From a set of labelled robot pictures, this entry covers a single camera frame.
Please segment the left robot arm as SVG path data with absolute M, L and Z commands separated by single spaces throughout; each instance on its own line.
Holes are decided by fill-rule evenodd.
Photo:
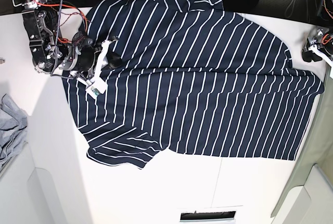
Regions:
M 332 0 L 318 0 L 316 4 L 318 21 L 302 50 L 302 59 L 307 63 L 325 58 L 332 61 Z

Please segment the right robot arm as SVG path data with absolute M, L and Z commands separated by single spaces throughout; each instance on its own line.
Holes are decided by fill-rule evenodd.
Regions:
M 63 79 L 88 81 L 99 76 L 102 69 L 121 66 L 120 55 L 109 50 L 109 45 L 118 40 L 112 36 L 103 42 L 88 36 L 91 21 L 73 5 L 59 0 L 12 0 L 15 7 L 22 6 L 23 26 L 29 37 L 29 48 L 36 71 Z M 72 39 L 61 35 L 63 8 L 74 9 L 83 23 Z

